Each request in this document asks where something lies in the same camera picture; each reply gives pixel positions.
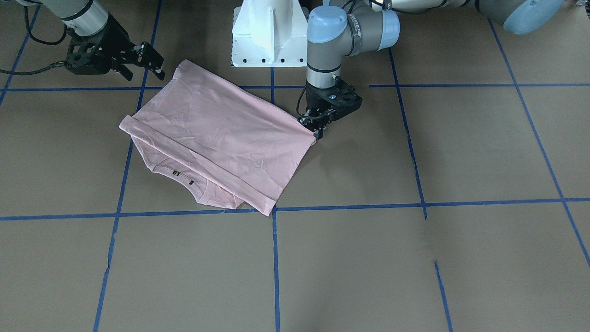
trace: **white mounting plate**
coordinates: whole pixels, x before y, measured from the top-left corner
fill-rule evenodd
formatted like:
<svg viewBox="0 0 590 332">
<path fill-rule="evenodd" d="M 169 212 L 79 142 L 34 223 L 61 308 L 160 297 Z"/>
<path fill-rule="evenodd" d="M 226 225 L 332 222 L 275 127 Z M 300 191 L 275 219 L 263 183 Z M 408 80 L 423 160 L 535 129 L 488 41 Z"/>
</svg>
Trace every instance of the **white mounting plate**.
<svg viewBox="0 0 590 332">
<path fill-rule="evenodd" d="M 244 0 L 234 9 L 232 65 L 306 66 L 308 16 L 298 0 Z"/>
</svg>

